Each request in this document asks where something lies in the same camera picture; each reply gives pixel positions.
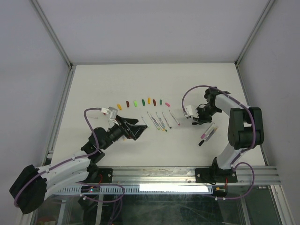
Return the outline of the pink cap marker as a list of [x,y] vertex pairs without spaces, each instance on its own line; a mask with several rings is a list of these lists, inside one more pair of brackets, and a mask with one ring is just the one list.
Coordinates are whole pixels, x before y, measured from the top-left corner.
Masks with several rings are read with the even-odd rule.
[[169,113],[170,113],[171,117],[174,119],[174,121],[176,122],[176,124],[177,124],[178,126],[180,126],[180,122],[179,122],[178,119],[175,117],[174,113],[173,113],[171,110],[169,110]]

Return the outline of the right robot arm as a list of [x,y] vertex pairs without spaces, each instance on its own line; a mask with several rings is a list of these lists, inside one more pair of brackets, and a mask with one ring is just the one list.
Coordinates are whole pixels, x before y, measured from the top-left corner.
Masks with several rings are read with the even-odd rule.
[[263,116],[259,107],[242,104],[230,96],[227,91],[216,87],[208,87],[204,98],[206,104],[196,108],[193,125],[212,122],[216,113],[226,113],[229,116],[228,145],[223,152],[214,158],[210,166],[210,177],[221,181],[226,174],[233,171],[234,163],[243,153],[261,145],[264,142]]

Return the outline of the light green cap marker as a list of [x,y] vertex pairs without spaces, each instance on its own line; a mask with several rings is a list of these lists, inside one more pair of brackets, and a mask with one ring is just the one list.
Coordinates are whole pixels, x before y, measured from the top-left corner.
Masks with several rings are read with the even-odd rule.
[[142,116],[141,119],[143,120],[143,122],[145,123],[145,125],[150,128],[150,125],[147,123],[146,119]]

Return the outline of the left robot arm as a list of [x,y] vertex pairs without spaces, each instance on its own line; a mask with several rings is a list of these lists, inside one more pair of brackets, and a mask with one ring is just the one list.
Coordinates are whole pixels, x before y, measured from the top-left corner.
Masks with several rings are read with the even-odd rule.
[[62,188],[95,181],[98,178],[96,164],[105,156],[104,150],[122,137],[135,141],[147,129],[147,125],[139,125],[138,121],[117,116],[111,128],[93,129],[87,143],[69,159],[55,165],[26,166],[9,189],[15,206],[23,214],[29,214]]

